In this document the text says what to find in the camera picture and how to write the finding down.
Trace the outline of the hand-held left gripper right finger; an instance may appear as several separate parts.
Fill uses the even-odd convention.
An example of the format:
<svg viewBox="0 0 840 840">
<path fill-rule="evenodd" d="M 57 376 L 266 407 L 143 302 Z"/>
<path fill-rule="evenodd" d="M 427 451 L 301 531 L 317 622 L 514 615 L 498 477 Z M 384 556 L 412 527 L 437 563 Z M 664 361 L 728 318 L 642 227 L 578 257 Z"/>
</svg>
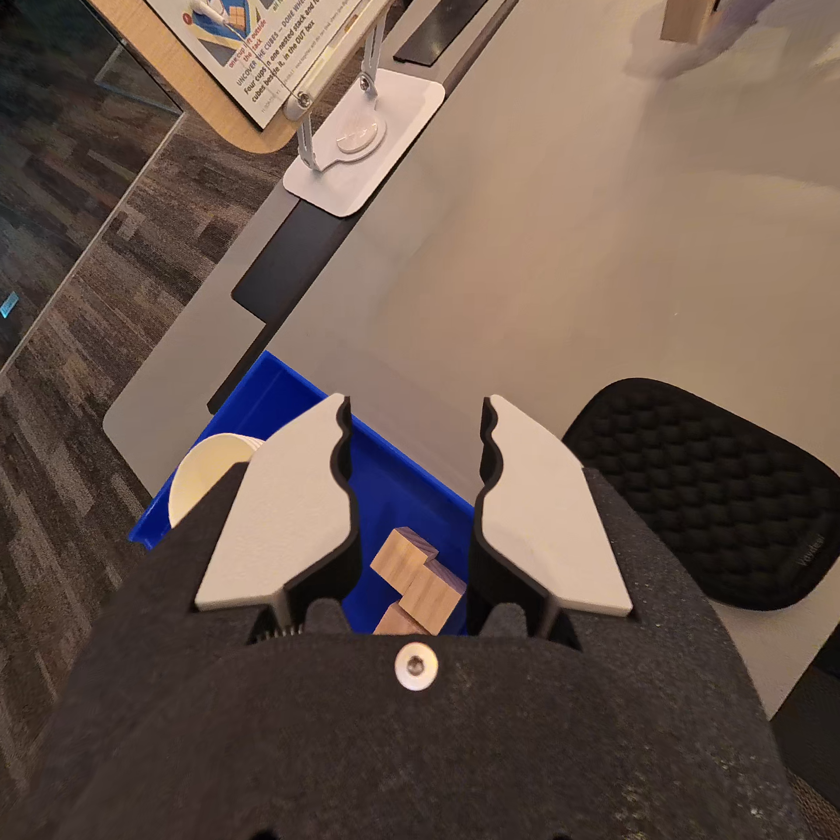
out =
<svg viewBox="0 0 840 840">
<path fill-rule="evenodd" d="M 512 604 L 527 636 L 561 640 L 570 613 L 625 620 L 634 604 L 581 461 L 501 395 L 484 398 L 472 525 L 472 634 Z"/>
</svg>

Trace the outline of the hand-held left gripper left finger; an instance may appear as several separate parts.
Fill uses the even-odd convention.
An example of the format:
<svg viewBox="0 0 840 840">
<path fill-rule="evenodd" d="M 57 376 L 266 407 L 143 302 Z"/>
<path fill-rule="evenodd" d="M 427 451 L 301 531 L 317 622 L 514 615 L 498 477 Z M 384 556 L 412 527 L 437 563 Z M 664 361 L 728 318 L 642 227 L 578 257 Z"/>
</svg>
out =
<svg viewBox="0 0 840 840">
<path fill-rule="evenodd" d="M 256 450 L 196 592 L 199 612 L 268 607 L 281 628 L 299 629 L 312 603 L 352 591 L 361 577 L 352 432 L 350 399 L 334 393 Z"/>
</svg>

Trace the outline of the white paper cup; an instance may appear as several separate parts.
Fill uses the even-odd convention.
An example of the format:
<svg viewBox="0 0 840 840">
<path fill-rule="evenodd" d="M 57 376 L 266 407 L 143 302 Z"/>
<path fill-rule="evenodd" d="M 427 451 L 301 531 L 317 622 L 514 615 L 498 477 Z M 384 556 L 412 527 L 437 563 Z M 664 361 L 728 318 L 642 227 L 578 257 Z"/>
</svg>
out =
<svg viewBox="0 0 840 840">
<path fill-rule="evenodd" d="M 168 501 L 171 527 L 175 528 L 232 466 L 248 462 L 264 443 L 262 438 L 222 433 L 195 444 L 172 479 Z"/>
</svg>

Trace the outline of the blue plastic bin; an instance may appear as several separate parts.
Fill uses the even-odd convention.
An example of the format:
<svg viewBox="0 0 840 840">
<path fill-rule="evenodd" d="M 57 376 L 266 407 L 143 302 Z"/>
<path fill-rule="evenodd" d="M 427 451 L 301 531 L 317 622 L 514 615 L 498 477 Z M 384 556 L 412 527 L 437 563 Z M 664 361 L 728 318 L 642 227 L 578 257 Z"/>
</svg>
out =
<svg viewBox="0 0 840 840">
<path fill-rule="evenodd" d="M 276 357 L 263 353 L 198 442 L 221 433 L 266 441 L 327 396 Z M 445 567 L 465 578 L 473 508 L 353 416 L 352 425 L 350 488 L 359 507 L 360 579 L 339 602 L 350 627 L 369 634 L 396 601 L 396 590 L 371 569 L 390 532 L 400 527 L 414 530 L 439 551 Z M 217 629 L 244 639 L 250 628 L 247 619 L 256 619 L 260 611 L 273 614 L 260 606 L 196 609 L 196 592 L 247 464 L 232 466 L 175 528 L 168 527 L 165 514 L 172 478 L 143 514 L 131 538 L 152 551 L 120 592 L 143 630 L 160 636 L 185 634 L 189 644 Z"/>
</svg>

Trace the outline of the black desk panel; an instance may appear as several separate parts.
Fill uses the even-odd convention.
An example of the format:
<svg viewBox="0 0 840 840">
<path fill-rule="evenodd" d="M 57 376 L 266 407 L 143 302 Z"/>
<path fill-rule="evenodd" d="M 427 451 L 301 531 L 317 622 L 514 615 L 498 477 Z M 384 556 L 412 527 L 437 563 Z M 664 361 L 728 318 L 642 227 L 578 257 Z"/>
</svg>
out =
<svg viewBox="0 0 840 840">
<path fill-rule="evenodd" d="M 230 297 L 264 324 L 282 323 L 298 305 L 362 216 L 327 213 L 300 200 Z"/>
</svg>

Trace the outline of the wooden document stand white base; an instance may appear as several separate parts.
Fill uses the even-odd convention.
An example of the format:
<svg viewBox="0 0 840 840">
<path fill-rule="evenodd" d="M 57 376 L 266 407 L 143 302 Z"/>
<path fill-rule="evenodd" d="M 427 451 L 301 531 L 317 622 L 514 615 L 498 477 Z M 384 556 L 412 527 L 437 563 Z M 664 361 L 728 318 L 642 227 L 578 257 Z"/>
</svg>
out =
<svg viewBox="0 0 840 840">
<path fill-rule="evenodd" d="M 387 13 L 350 37 L 349 54 L 315 80 L 296 118 L 276 115 L 264 130 L 235 106 L 147 2 L 94 1 L 93 9 L 185 103 L 242 151 L 279 151 L 297 132 L 298 154 L 283 176 L 287 192 L 346 217 L 361 210 L 445 100 L 438 82 L 380 69 Z"/>
</svg>

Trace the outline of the printed instruction sheet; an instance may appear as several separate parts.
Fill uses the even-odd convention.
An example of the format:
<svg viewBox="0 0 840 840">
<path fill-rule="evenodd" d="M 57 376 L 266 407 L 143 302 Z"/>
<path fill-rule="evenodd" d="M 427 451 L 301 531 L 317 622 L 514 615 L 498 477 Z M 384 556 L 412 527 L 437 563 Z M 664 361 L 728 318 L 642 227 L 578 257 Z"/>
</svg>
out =
<svg viewBox="0 0 840 840">
<path fill-rule="evenodd" d="M 350 49 L 382 2 L 149 1 L 147 5 L 258 130 L 300 99 Z"/>
</svg>

